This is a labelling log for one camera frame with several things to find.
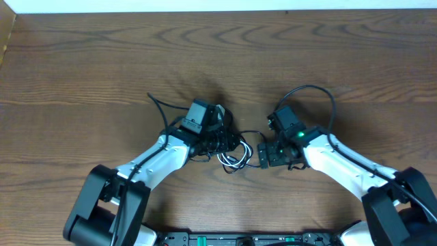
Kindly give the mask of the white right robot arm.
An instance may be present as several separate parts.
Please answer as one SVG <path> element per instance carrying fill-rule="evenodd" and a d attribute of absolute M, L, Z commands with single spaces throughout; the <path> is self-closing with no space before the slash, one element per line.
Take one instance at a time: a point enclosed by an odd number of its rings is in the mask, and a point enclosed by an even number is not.
<path fill-rule="evenodd" d="M 337 236 L 339 245 L 435 245 L 436 196 L 425 176 L 409 167 L 397 171 L 342 144 L 322 127 L 307 128 L 288 107 L 275 109 L 268 125 L 277 138 L 257 147 L 263 168 L 310 167 L 357 197 L 365 221 Z"/>

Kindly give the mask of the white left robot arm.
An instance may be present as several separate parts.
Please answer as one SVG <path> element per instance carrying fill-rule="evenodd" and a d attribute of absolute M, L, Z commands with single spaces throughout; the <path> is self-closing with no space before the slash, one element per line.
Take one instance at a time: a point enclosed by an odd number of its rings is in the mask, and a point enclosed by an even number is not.
<path fill-rule="evenodd" d="M 193 157 L 234 150 L 240 140 L 232 123 L 224 106 L 195 99 L 184 117 L 165 122 L 156 143 L 137 158 L 115 169 L 95 166 L 63 237 L 75 245 L 154 245 L 157 233 L 142 224 L 151 191 Z"/>

